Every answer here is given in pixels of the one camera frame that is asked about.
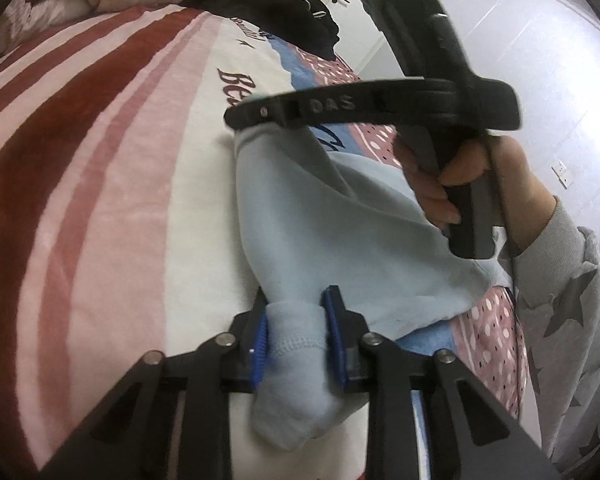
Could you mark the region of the grey star-print sleeve forearm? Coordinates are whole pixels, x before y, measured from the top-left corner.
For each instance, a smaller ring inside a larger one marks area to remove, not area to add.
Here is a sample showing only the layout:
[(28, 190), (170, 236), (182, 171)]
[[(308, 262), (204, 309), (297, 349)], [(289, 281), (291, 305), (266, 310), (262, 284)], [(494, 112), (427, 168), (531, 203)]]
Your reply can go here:
[(518, 315), (542, 449), (573, 478), (600, 449), (600, 241), (557, 197), (529, 197), (512, 224)]

